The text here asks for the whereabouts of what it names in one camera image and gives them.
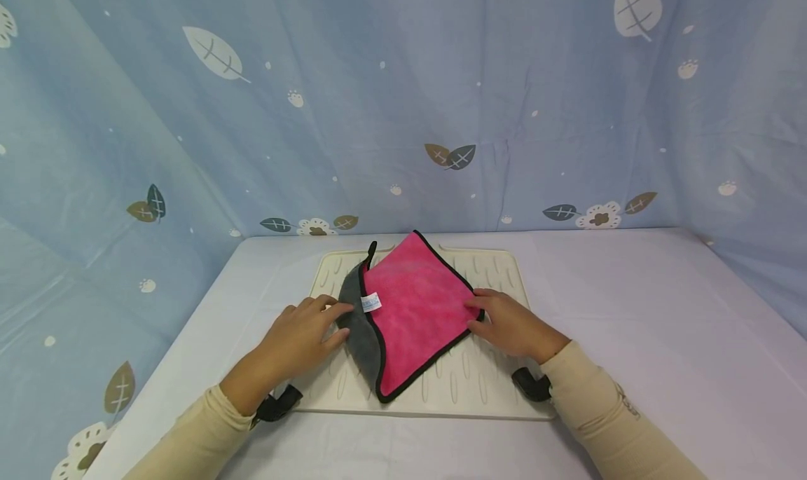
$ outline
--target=flower print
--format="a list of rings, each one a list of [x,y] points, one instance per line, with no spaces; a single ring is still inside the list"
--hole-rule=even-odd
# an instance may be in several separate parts
[[[574,221],[577,227],[584,230],[607,230],[614,229],[622,222],[619,214],[622,207],[616,202],[608,202],[605,205],[594,205]]]
[[[105,423],[97,422],[76,433],[67,444],[67,457],[53,469],[51,480],[83,479],[113,431],[115,426],[107,429]]]
[[[299,226],[297,228],[297,235],[339,235],[334,230],[331,230],[331,225],[328,224],[328,221],[324,221],[322,219],[303,219],[297,224]]]

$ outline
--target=white tablecloth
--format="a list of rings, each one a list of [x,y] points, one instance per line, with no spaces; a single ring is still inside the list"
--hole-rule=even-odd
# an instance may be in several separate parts
[[[567,332],[710,479],[807,474],[807,342],[680,230],[426,235],[513,252],[533,310]],[[403,235],[238,247],[85,480],[122,478],[307,295],[326,252]],[[561,423],[294,413],[261,423],[225,479],[590,479]]]

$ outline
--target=hand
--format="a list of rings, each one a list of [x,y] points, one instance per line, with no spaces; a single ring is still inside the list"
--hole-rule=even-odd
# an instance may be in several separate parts
[[[352,309],[326,294],[288,305],[259,345],[224,377],[219,384],[222,392],[241,415],[253,415],[278,384],[317,368],[347,340],[348,329],[323,338],[336,318]]]
[[[288,305],[272,324],[255,351],[274,367],[281,381],[295,378],[317,368],[329,354],[347,340],[349,329],[340,329],[323,341],[325,333],[337,317],[350,312],[354,306],[336,303],[322,294],[317,299],[306,298],[301,304]]]
[[[474,289],[476,298],[465,305],[488,312],[489,322],[468,321],[468,329],[502,352],[514,357],[531,357],[543,364],[570,342],[563,333],[519,304],[493,289]]]

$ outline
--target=pink towel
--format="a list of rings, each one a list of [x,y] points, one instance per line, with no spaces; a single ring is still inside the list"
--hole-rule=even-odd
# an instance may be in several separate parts
[[[414,231],[371,269],[363,271],[362,295],[377,294],[381,307],[368,312],[381,346],[376,395],[390,402],[437,358],[468,336],[467,322],[484,311],[469,309],[471,285]]]

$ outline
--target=left hand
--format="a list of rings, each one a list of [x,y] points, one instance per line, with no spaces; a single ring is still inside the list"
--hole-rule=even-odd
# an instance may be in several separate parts
[[[323,338],[336,318],[353,308],[327,294],[288,305],[259,345],[224,377],[222,392],[241,415],[253,415],[275,386],[317,368],[347,340],[348,329]]]

